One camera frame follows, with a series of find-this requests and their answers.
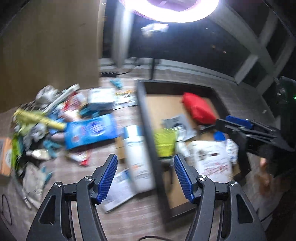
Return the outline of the yellow green packet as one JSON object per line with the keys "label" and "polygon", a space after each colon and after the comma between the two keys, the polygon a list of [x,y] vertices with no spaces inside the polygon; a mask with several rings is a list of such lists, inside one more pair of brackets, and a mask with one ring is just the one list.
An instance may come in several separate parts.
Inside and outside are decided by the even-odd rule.
{"label": "yellow green packet", "polygon": [[160,158],[173,156],[176,139],[176,131],[172,128],[162,128],[154,132],[154,143]]}

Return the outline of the green lotion tube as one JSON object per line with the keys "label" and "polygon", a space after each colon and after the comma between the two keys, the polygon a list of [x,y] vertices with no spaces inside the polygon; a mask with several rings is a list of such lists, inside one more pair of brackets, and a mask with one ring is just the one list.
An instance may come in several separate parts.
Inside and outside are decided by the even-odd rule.
{"label": "green lotion tube", "polygon": [[12,141],[11,141],[11,148],[12,148],[12,154],[11,154],[11,167],[13,169],[16,169],[16,164],[19,160],[19,158],[22,156],[22,151],[20,148],[19,143],[19,136],[14,134]]}

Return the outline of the long yellow wrapped tube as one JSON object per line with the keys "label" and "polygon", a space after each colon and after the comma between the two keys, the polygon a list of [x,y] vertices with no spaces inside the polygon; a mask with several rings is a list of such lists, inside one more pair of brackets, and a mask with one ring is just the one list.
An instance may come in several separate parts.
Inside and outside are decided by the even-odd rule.
{"label": "long yellow wrapped tube", "polygon": [[33,111],[26,111],[21,108],[15,111],[15,113],[13,114],[13,117],[23,121],[24,123],[35,123],[35,124],[42,123],[49,128],[53,128],[60,131],[64,131],[67,126],[65,123],[52,120],[41,114],[34,113]]}

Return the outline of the snack sachet red yellow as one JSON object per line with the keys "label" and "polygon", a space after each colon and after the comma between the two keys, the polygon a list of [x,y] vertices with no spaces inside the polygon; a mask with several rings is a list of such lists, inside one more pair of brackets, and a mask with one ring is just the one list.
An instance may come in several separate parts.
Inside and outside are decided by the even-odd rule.
{"label": "snack sachet red yellow", "polygon": [[76,162],[79,166],[88,166],[91,157],[90,151],[67,152],[65,155],[71,161]]}

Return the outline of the teal plastic clip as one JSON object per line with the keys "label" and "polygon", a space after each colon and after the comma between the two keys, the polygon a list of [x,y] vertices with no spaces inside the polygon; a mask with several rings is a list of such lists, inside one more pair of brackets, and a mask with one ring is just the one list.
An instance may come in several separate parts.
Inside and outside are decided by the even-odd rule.
{"label": "teal plastic clip", "polygon": [[88,106],[79,110],[79,115],[81,118],[96,118],[100,116],[99,111],[91,110]]}

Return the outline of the clear plastic lidded box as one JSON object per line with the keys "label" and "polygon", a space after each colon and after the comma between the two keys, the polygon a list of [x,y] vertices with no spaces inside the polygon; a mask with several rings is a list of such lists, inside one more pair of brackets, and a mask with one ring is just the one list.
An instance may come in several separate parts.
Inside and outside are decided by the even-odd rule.
{"label": "clear plastic lidded box", "polygon": [[91,110],[112,110],[115,101],[116,95],[113,88],[99,87],[88,91],[87,104]]}

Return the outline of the red pouch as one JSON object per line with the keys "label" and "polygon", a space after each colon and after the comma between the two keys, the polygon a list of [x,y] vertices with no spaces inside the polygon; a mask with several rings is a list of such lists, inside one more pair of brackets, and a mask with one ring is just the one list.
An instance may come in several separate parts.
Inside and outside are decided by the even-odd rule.
{"label": "red pouch", "polygon": [[185,112],[198,125],[213,125],[220,117],[205,99],[194,93],[185,92],[181,103]]}

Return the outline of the small white cream tube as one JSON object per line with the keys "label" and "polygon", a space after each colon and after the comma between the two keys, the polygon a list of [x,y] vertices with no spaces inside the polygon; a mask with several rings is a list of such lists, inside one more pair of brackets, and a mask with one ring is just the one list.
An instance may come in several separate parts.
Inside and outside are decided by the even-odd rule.
{"label": "small white cream tube", "polygon": [[45,149],[28,150],[26,155],[41,161],[48,161],[51,159],[49,151]]}

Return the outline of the crumpled clear plastic bag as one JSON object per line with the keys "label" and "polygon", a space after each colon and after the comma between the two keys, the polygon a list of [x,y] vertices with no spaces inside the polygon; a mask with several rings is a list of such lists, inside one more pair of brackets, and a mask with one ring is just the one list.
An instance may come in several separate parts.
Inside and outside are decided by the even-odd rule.
{"label": "crumpled clear plastic bag", "polygon": [[38,123],[31,127],[29,132],[23,137],[23,146],[29,149],[33,142],[37,143],[47,135],[47,126],[43,123]]}

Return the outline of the white blue lotion bottle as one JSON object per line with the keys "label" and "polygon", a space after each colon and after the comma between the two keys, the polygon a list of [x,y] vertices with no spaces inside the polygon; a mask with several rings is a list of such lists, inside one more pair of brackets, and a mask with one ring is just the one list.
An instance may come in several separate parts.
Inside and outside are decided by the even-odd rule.
{"label": "white blue lotion bottle", "polygon": [[154,176],[142,127],[138,125],[124,127],[122,141],[125,162],[135,191],[144,193],[153,190]]}

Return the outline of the white printed paper bag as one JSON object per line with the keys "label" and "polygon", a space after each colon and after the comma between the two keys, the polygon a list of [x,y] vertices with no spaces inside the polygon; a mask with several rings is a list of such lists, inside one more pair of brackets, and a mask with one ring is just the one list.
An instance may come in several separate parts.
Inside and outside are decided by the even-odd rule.
{"label": "white printed paper bag", "polygon": [[238,146],[230,139],[225,141],[192,141],[188,144],[190,159],[201,175],[214,182],[227,183],[240,174]]}

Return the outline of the blue wet wipes pack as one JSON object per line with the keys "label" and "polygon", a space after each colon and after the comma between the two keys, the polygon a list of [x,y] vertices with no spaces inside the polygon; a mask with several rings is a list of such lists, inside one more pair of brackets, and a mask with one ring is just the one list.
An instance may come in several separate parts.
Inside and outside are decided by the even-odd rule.
{"label": "blue wet wipes pack", "polygon": [[116,121],[112,113],[89,120],[72,121],[65,129],[67,150],[117,138]]}

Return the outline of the coffee mate sachet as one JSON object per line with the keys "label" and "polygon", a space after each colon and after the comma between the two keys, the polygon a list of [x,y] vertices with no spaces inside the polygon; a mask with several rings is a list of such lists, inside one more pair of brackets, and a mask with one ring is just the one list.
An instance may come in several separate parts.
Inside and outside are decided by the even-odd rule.
{"label": "coffee mate sachet", "polygon": [[79,110],[87,104],[87,98],[81,92],[74,92],[65,101],[63,110]]}

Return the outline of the orange tissue pack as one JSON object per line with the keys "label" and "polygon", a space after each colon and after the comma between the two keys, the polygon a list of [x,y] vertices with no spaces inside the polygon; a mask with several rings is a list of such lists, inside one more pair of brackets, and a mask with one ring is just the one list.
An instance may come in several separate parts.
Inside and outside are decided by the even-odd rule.
{"label": "orange tissue pack", "polygon": [[12,145],[10,138],[0,138],[0,172],[2,176],[11,174]]}

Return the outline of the white leaflet card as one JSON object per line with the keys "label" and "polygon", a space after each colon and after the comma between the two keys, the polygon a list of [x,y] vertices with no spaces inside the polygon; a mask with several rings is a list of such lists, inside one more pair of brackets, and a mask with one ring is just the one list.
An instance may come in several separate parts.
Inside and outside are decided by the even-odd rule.
{"label": "white leaflet card", "polygon": [[108,213],[132,199],[136,194],[129,169],[125,169],[114,176],[107,197],[102,201],[100,207],[105,213]]}

